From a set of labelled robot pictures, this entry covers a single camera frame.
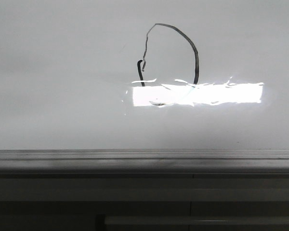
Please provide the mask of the white whiteboard with aluminium frame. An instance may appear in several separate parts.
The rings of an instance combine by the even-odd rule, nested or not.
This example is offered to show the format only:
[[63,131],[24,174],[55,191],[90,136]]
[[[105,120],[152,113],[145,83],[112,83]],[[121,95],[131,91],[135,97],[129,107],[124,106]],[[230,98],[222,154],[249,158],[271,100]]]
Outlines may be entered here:
[[0,174],[289,174],[289,0],[0,0]]

